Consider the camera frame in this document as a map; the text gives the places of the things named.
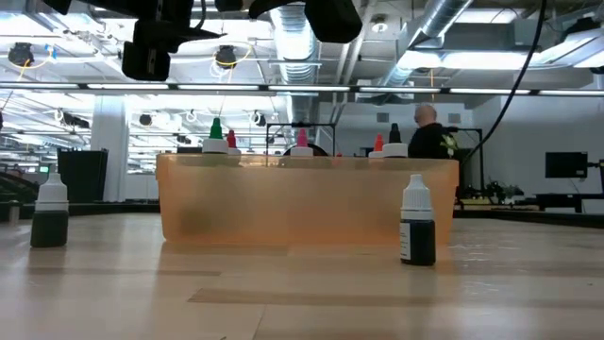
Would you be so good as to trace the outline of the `long ceiling light strip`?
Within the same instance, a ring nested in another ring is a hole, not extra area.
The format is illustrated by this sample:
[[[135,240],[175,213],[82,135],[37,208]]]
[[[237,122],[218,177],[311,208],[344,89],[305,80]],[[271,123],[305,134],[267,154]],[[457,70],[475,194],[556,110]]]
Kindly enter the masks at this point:
[[[511,89],[378,87],[337,85],[0,82],[0,90],[64,93],[285,93],[507,95]]]

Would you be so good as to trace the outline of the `black round ceiling device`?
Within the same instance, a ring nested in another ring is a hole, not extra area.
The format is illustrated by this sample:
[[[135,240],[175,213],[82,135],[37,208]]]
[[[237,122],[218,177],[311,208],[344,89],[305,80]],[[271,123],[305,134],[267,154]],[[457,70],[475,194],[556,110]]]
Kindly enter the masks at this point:
[[[222,69],[230,69],[237,63],[235,47],[233,45],[220,45],[215,56],[215,63]]]

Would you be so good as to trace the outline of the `orange translucent plastic tray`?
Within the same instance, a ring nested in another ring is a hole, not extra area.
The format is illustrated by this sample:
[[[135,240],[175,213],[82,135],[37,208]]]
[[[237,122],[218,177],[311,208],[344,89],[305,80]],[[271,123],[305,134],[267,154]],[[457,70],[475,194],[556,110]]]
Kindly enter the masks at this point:
[[[162,232],[195,245],[395,247],[414,174],[445,244],[459,183],[452,160],[160,154]]]

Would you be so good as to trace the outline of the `silver slanted ventilation duct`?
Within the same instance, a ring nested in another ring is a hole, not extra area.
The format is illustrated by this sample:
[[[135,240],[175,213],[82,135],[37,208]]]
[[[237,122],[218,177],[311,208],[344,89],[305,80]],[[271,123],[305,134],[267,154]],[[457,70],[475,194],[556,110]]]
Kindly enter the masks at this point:
[[[426,43],[429,48],[440,49],[445,33],[470,7],[474,0],[428,0],[424,13],[405,23],[396,41],[395,63],[380,79],[381,87],[400,87],[418,66],[412,66],[409,57],[414,47]]]

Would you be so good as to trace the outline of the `black wall monitor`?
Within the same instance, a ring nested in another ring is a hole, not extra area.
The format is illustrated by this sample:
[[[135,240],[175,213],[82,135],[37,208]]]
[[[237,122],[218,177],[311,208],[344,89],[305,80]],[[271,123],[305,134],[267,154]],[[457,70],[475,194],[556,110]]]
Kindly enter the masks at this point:
[[[586,152],[546,152],[545,177],[547,179],[584,179],[588,172]]]

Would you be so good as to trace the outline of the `white building column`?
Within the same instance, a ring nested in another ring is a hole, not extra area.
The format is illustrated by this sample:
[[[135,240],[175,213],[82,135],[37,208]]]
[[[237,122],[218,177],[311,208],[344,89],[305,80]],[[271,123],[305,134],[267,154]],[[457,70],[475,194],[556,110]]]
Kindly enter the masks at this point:
[[[126,199],[129,123],[126,98],[118,95],[97,95],[92,112],[92,150],[107,150],[104,200],[122,202]]]

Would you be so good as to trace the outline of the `pink-capped food coloring bottle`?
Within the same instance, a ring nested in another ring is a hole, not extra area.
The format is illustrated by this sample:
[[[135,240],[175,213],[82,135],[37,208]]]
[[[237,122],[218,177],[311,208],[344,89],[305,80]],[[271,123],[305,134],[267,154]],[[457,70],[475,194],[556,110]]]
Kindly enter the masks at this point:
[[[312,157],[313,149],[309,147],[307,131],[301,128],[298,131],[296,146],[290,149],[291,157]]]

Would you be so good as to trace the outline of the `black cabinet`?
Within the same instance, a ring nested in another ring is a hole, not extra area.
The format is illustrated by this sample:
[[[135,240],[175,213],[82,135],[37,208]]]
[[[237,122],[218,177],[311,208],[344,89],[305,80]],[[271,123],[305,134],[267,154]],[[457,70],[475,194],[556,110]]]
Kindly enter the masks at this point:
[[[109,152],[60,150],[58,171],[70,203],[93,203],[104,198]]]

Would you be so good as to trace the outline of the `silver ribbed ventilation duct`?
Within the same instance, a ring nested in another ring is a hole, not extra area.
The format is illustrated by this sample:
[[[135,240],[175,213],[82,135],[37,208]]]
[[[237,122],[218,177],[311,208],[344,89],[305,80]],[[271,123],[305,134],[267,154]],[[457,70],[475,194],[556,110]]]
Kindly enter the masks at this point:
[[[272,9],[270,16],[277,58],[282,60],[279,64],[280,82],[285,85],[315,85],[319,43],[305,15],[305,4],[295,2]],[[317,94],[291,94],[286,102],[291,123],[314,123],[317,120]]]

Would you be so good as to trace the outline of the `red-capped food coloring bottle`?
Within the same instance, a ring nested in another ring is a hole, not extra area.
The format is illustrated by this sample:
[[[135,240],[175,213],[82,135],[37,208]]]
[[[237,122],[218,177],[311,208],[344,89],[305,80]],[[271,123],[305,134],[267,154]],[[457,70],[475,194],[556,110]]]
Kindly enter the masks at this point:
[[[242,151],[237,146],[237,138],[235,132],[230,130],[226,136],[226,141],[228,144],[228,154],[230,156],[241,156]]]

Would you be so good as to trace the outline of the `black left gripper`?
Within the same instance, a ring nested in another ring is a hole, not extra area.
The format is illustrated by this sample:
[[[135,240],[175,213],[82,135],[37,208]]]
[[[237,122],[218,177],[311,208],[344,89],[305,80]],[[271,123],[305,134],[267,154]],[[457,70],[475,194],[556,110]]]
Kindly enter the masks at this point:
[[[201,28],[184,27],[167,21],[139,20],[134,27],[132,42],[141,47],[176,53],[183,43],[221,37],[221,33]]]

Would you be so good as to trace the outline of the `person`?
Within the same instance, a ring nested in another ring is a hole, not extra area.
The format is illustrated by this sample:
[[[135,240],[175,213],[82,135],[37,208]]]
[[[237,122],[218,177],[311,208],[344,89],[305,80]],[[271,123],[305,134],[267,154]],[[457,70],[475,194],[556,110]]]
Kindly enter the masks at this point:
[[[418,126],[408,145],[408,156],[414,159],[454,159],[458,151],[453,135],[437,121],[437,111],[420,105],[414,113]]]

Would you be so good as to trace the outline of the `green-capped food coloring bottle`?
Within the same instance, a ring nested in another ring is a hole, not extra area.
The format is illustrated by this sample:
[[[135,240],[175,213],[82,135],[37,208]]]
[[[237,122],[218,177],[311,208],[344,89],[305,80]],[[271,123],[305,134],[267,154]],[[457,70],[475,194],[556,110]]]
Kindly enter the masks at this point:
[[[228,153],[228,142],[224,139],[219,117],[215,117],[212,121],[210,136],[203,140],[202,152],[210,154]]]

